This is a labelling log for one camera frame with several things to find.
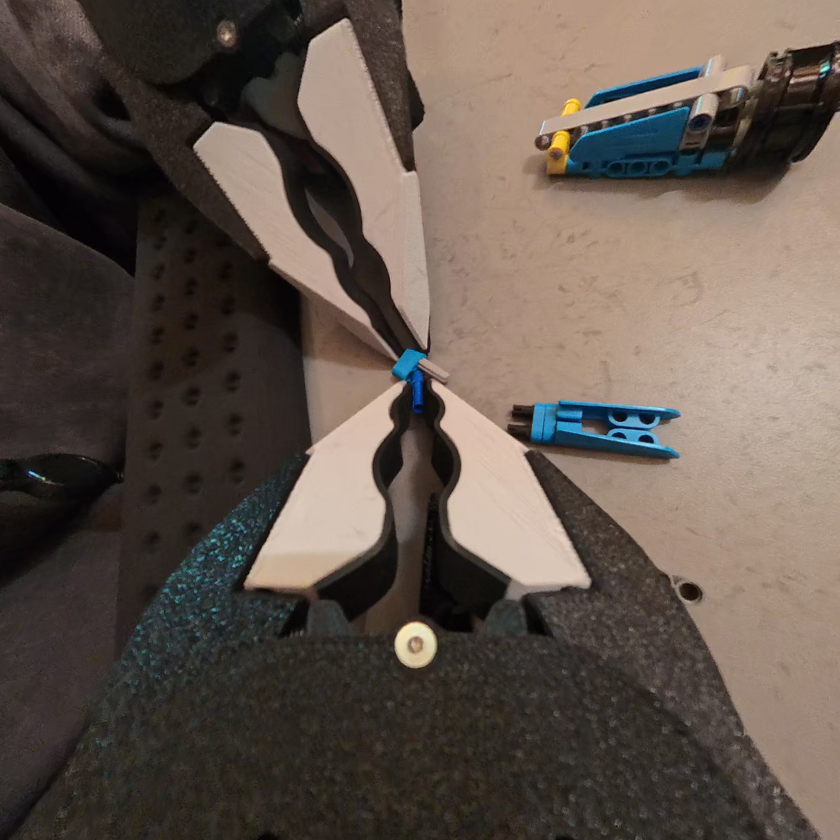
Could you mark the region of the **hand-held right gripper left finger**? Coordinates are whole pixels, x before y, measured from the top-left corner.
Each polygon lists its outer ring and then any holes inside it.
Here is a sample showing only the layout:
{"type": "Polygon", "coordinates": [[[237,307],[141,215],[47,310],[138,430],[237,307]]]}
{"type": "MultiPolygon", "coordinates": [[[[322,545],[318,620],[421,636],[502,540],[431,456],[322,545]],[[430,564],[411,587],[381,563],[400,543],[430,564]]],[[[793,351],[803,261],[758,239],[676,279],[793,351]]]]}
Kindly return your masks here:
{"type": "Polygon", "coordinates": [[[308,459],[245,577],[247,591],[315,595],[385,535],[387,484],[375,458],[397,430],[396,383],[310,447],[308,459]]]}

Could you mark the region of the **grey desk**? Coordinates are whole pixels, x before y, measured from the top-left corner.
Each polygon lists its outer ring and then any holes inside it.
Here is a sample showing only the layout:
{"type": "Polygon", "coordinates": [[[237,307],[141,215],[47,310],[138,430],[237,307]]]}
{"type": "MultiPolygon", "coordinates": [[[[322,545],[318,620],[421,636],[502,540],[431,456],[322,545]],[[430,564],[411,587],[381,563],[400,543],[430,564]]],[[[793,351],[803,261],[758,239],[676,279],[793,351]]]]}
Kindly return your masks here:
{"type": "Polygon", "coordinates": [[[838,117],[778,179],[552,180],[533,146],[567,98],[838,39],[838,2],[403,9],[434,361],[501,427],[514,403],[681,411],[678,460],[544,453],[695,585],[751,737],[838,838],[838,117]]]}

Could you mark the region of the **blue panel brick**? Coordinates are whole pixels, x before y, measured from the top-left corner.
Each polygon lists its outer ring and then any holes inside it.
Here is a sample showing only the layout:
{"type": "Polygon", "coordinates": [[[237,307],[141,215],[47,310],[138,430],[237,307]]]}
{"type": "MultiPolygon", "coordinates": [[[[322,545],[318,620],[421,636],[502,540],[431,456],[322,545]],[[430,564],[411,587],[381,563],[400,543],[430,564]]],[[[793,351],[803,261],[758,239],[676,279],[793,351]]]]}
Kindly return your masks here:
{"type": "Polygon", "coordinates": [[[678,459],[655,429],[677,419],[676,409],[634,404],[558,401],[515,404],[507,431],[536,445],[551,445],[651,459],[678,459]]]}

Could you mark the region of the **wheel and beam assembly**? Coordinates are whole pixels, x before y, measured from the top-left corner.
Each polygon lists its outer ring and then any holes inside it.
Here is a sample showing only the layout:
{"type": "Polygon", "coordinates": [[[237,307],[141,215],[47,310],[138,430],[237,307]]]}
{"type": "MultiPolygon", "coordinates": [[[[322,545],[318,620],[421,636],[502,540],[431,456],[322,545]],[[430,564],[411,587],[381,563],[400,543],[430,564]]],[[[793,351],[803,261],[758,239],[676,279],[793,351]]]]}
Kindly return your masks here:
{"type": "Polygon", "coordinates": [[[783,170],[817,146],[839,108],[839,43],[774,51],[761,68],[700,66],[569,99],[534,146],[551,176],[655,179],[783,170]]]}

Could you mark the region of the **person's dark clothing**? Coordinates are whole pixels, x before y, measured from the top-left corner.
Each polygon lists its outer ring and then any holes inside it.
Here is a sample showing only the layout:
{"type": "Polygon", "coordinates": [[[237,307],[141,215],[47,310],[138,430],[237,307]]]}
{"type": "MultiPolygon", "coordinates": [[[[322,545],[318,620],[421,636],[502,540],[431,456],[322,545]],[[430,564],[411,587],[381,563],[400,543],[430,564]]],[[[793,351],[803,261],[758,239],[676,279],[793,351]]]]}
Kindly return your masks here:
{"type": "MultiPolygon", "coordinates": [[[[132,279],[2,206],[2,459],[82,455],[123,466],[132,279]]],[[[116,624],[121,490],[93,500],[2,492],[2,838],[85,727],[116,624]]]]}

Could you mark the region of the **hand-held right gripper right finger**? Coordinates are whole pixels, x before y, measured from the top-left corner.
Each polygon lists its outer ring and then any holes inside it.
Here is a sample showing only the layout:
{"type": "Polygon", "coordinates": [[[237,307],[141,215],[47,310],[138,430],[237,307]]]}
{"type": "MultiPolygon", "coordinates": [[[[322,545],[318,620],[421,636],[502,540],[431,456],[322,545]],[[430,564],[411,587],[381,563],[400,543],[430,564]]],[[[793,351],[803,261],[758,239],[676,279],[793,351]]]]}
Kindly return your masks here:
{"type": "Polygon", "coordinates": [[[453,454],[442,503],[457,594],[542,594],[592,583],[534,469],[529,450],[433,381],[434,430],[453,454]]]}

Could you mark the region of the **black round knob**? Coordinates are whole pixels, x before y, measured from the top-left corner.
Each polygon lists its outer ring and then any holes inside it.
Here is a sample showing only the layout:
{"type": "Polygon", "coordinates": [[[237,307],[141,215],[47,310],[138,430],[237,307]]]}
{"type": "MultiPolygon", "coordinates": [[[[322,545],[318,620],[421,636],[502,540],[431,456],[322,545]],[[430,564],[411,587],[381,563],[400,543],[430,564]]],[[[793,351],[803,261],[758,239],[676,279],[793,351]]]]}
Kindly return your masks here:
{"type": "Polygon", "coordinates": [[[43,501],[85,502],[123,481],[121,473],[82,455],[42,454],[2,458],[1,491],[43,501]]]}

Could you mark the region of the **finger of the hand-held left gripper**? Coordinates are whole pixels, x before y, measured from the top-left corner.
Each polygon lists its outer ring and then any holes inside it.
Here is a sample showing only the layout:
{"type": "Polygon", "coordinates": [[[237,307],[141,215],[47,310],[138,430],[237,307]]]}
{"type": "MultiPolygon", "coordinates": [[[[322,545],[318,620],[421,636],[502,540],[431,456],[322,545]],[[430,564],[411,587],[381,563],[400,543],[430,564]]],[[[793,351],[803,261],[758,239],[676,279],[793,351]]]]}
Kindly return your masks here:
{"type": "Polygon", "coordinates": [[[311,40],[297,105],[315,144],[348,178],[396,312],[427,351],[431,304],[418,176],[403,165],[348,18],[311,40]]]}
{"type": "Polygon", "coordinates": [[[264,135],[213,122],[193,150],[257,238],[269,267],[329,310],[357,339],[396,361],[368,313],[342,288],[331,255],[298,222],[280,161],[264,135]]]}

